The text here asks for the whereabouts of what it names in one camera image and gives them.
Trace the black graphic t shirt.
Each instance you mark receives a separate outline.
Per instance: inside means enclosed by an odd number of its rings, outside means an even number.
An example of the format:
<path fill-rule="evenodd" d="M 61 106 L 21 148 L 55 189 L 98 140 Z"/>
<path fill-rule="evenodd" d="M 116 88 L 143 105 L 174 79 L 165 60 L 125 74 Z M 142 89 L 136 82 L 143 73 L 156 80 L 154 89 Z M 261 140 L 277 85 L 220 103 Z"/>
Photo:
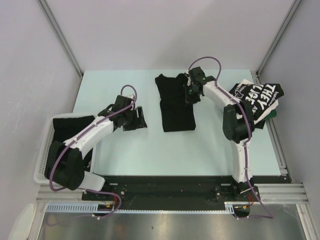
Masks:
<path fill-rule="evenodd" d="M 186 105 L 185 85 L 188 78 L 180 73 L 176 77 L 160 74 L 155 83 L 160 95 L 162 128 L 165 133 L 194 131 L 196 121 L 192 105 Z"/>

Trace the white plastic laundry basket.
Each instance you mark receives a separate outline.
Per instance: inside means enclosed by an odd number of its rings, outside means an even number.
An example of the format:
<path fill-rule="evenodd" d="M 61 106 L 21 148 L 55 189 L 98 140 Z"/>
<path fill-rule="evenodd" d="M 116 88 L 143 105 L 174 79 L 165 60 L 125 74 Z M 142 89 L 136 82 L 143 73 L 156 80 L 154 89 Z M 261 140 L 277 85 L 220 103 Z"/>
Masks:
<path fill-rule="evenodd" d="M 49 180 L 45 177 L 45 169 L 47 164 L 48 153 L 50 149 L 50 145 L 54 139 L 54 119 L 78 119 L 82 117 L 97 117 L 96 114 L 90 113 L 62 113 L 58 115 L 54 115 L 49 118 L 44 126 L 43 137 L 37 157 L 37 162 L 35 165 L 35 170 L 33 174 L 33 179 L 36 183 L 41 185 L 49 185 Z"/>

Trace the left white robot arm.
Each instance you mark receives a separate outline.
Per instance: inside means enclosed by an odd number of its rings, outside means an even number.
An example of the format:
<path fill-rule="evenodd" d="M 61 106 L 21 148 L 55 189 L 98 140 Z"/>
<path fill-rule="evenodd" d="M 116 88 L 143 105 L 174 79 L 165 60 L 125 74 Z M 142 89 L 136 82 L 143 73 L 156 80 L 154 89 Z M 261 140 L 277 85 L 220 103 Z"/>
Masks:
<path fill-rule="evenodd" d="M 134 131 L 147 127 L 143 108 L 136 106 L 136 101 L 135 95 L 118 95 L 115 103 L 102 110 L 79 133 L 63 142 L 51 143 L 44 175 L 52 191 L 58 191 L 54 187 L 58 184 L 62 189 L 71 191 L 93 191 L 100 200 L 110 196 L 111 188 L 105 184 L 105 178 L 85 170 L 85 157 L 104 137 L 117 129 Z"/>

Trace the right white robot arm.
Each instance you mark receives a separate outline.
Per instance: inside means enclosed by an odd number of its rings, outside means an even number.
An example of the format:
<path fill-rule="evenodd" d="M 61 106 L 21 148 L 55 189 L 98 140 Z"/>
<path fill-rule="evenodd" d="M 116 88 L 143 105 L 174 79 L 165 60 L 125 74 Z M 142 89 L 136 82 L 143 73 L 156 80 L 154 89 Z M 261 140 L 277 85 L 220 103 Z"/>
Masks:
<path fill-rule="evenodd" d="M 212 100 L 222 110 L 222 131 L 231 143 L 232 177 L 237 182 L 230 188 L 230 194 L 235 200 L 242 201 L 249 194 L 248 187 L 243 183 L 252 178 L 249 145 L 255 123 L 251 103 L 231 95 L 218 84 L 217 78 L 206 76 L 200 67 L 188 70 L 185 75 L 188 78 L 184 87 L 187 106 L 200 102 L 203 96 Z"/>

